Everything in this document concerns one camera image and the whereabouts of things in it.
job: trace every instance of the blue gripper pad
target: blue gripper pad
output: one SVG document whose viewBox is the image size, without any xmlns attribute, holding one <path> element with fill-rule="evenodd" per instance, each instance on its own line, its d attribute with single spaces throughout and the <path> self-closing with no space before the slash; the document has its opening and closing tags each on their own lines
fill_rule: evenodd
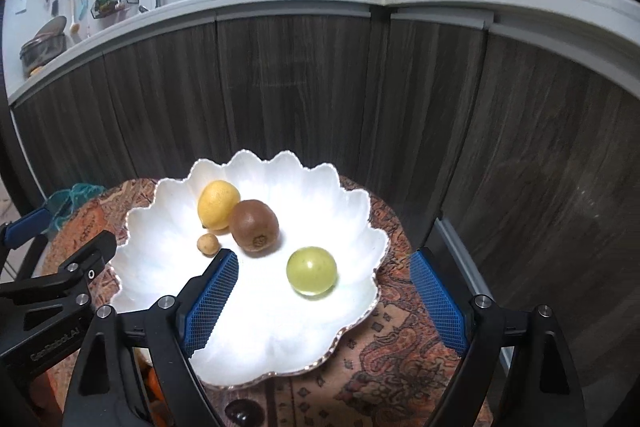
<svg viewBox="0 0 640 427">
<path fill-rule="evenodd" d="M 30 212 L 26 216 L 21 217 L 7 225 L 4 230 L 4 246 L 9 250 L 21 247 L 28 240 L 33 239 L 39 233 L 49 228 L 51 214 L 49 211 L 40 207 Z"/>
<path fill-rule="evenodd" d="M 202 349 L 207 345 L 211 331 L 238 280 L 236 254 L 230 250 L 223 250 L 218 255 L 225 257 L 187 313 L 184 322 L 184 340 L 181 347 L 187 357 L 191 357 L 196 349 Z"/>
<path fill-rule="evenodd" d="M 411 256 L 409 274 L 443 344 L 462 357 L 468 348 L 465 319 L 420 251 Z"/>
</svg>

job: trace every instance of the green grape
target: green grape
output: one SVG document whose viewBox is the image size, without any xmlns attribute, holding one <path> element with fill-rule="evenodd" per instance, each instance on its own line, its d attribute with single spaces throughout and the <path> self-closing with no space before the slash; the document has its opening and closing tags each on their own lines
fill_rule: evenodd
<svg viewBox="0 0 640 427">
<path fill-rule="evenodd" d="M 300 248 L 287 261 L 287 279 L 302 295 L 320 295 L 331 288 L 337 278 L 334 258 L 324 248 Z"/>
</svg>

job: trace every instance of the scalloped bowl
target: scalloped bowl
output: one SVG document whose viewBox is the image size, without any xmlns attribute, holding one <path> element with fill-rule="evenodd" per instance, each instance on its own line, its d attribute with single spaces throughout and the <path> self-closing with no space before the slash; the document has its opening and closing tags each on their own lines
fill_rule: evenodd
<svg viewBox="0 0 640 427">
<path fill-rule="evenodd" d="M 118 312 L 147 309 L 202 274 L 210 259 L 196 248 L 204 232 L 196 205 L 218 179 L 234 184 L 243 200 L 267 203 L 280 238 L 271 253 L 250 257 L 230 233 L 218 236 L 238 255 L 238 282 L 191 365 L 204 384 L 223 388 L 310 371 L 377 304 L 376 270 L 388 248 L 386 233 L 369 224 L 369 194 L 342 188 L 330 164 L 307 169 L 288 151 L 269 161 L 240 151 L 226 165 L 198 160 L 186 179 L 160 180 L 152 204 L 127 214 L 129 238 L 111 260 L 120 280 L 111 304 Z M 338 267 L 338 282 L 322 298 L 299 295 L 287 280 L 289 256 L 311 246 L 331 252 Z"/>
</svg>

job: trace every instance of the round table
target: round table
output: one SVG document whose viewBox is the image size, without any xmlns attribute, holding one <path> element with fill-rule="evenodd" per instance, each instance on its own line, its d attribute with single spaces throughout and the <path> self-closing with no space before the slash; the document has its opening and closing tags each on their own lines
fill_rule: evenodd
<svg viewBox="0 0 640 427">
<path fill-rule="evenodd" d="M 341 177 L 347 189 L 358 185 Z M 85 204 L 52 241 L 42 274 L 58 265 L 102 230 L 126 240 L 127 211 L 148 206 L 156 182 L 131 180 Z M 213 407 L 225 417 L 228 403 L 248 398 L 262 406 L 270 427 L 418 427 L 424 424 L 458 365 L 459 358 L 439 340 L 409 279 L 412 254 L 396 214 L 371 195 L 370 222 L 390 238 L 389 253 L 378 271 L 382 291 L 372 314 L 341 338 L 334 354 L 320 367 L 298 377 L 270 378 L 240 391 L 207 390 Z M 110 301 L 118 289 L 111 269 L 91 286 L 94 304 Z M 69 356 L 49 370 L 49 380 L 60 407 L 76 361 Z M 492 415 L 486 404 L 476 426 L 488 426 Z"/>
</svg>

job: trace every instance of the yellow lemon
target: yellow lemon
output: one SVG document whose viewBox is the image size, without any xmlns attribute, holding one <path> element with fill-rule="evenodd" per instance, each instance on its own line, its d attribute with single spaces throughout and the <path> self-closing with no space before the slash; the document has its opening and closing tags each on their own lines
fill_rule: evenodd
<svg viewBox="0 0 640 427">
<path fill-rule="evenodd" d="M 198 199 L 198 217 L 205 229 L 222 230 L 229 225 L 229 214 L 240 202 L 240 192 L 224 180 L 210 182 Z"/>
</svg>

